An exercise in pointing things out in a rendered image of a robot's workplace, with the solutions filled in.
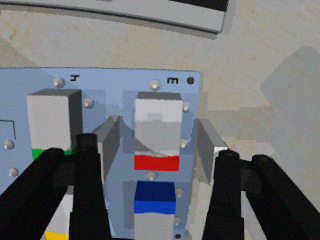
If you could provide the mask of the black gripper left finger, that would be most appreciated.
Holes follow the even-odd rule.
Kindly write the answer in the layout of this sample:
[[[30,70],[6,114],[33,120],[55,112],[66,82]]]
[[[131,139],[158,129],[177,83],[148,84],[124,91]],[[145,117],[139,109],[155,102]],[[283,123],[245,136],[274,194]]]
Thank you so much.
[[[43,151],[0,195],[0,240],[40,240],[73,185],[68,240],[112,240],[102,183],[120,146],[119,115],[96,134],[77,135],[76,154]]]

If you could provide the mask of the grey metal blank with yellow end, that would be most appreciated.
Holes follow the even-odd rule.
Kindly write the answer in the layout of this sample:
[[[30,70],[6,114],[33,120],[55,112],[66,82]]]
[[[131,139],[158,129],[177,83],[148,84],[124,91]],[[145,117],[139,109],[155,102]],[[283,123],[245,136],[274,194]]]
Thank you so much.
[[[73,207],[73,190],[74,185],[68,186],[68,191],[46,228],[46,240],[68,240],[69,218]]]

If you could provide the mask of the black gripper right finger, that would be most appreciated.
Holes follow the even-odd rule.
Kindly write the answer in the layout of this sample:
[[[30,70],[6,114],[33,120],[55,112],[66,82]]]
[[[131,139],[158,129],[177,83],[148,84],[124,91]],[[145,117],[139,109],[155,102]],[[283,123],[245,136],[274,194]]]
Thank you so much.
[[[209,119],[199,118],[196,149],[213,187],[202,240],[244,240],[241,191],[267,240],[320,240],[319,211],[280,166],[264,154],[242,160],[227,147]]]

